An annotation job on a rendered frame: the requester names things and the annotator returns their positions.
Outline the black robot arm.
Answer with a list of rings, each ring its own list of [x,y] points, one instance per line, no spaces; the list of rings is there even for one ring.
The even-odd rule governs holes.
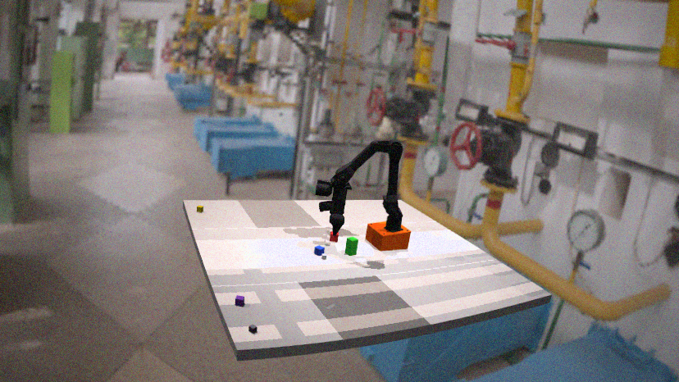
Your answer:
[[[385,227],[390,232],[403,230],[401,228],[403,214],[399,209],[397,199],[397,183],[399,173],[399,161],[403,153],[403,145],[397,139],[390,141],[373,141],[362,150],[351,162],[341,166],[335,175],[329,180],[317,180],[316,195],[329,197],[333,191],[333,198],[346,199],[347,189],[352,189],[348,183],[355,171],[366,162],[376,152],[388,153],[389,163],[389,187],[387,195],[383,195],[383,206],[388,216],[386,217]],[[319,202],[320,212],[334,212],[332,201]]]

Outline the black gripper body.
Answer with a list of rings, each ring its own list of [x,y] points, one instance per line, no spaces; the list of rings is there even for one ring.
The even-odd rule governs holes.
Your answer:
[[[330,215],[330,223],[336,223],[336,224],[344,224],[344,216],[341,214],[344,214],[344,206],[346,203],[346,199],[340,200],[333,198],[333,203],[334,203],[334,212],[333,214]]]

